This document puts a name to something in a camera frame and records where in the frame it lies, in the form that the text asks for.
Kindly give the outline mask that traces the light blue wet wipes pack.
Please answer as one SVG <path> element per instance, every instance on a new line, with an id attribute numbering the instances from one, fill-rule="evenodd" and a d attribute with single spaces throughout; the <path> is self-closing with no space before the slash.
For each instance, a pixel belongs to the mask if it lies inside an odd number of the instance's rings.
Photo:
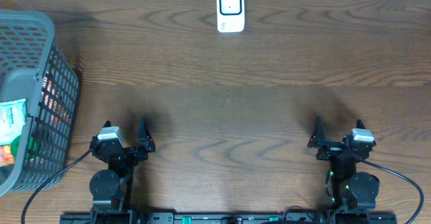
<path id="1" fill-rule="evenodd" d="M 1 146 L 10 145 L 26 125 L 26 99 L 1 102 Z"/>

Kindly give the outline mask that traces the orange Kleenex tissue pack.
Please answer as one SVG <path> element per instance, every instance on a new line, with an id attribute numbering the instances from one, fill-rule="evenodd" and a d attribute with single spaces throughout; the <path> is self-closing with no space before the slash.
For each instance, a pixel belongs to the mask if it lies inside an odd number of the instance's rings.
<path id="1" fill-rule="evenodd" d="M 11 152 L 11 145 L 0 146 L 0 166 L 13 165 L 15 163 L 15 157 Z"/>

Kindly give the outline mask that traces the green lid white jar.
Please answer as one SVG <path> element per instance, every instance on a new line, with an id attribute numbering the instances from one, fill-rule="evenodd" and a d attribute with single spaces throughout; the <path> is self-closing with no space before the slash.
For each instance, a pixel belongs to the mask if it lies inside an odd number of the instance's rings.
<path id="1" fill-rule="evenodd" d="M 10 149 L 11 149 L 11 154 L 13 155 L 14 158 L 16 158 L 18 153 L 20 139 L 21 139 L 21 136 L 19 135 L 11 142 Z"/>

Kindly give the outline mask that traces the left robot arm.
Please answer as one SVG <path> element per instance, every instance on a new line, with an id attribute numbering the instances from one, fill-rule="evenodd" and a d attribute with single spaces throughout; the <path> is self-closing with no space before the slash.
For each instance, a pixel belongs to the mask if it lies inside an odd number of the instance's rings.
<path id="1" fill-rule="evenodd" d="M 147 214 L 131 204 L 135 167 L 156 150 L 145 118 L 139 122 L 137 142 L 134 147 L 124 147 L 120 128 L 109 120 L 92 137 L 90 152 L 108 168 L 95 173 L 90 180 L 91 223 L 147 223 Z"/>

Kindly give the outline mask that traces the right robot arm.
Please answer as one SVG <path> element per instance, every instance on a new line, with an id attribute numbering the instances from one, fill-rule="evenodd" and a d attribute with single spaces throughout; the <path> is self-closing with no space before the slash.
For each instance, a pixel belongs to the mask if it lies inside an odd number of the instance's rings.
<path id="1" fill-rule="evenodd" d="M 325 191 L 333 199 L 326 211 L 326 223 L 369 223 L 369 210 L 376 207 L 380 180 L 358 172 L 359 158 L 368 158 L 376 145 L 370 130 L 358 120 L 352 133 L 341 141 L 325 138 L 323 121 L 317 117 L 307 147 L 317 150 L 316 159 L 329 162 Z"/>

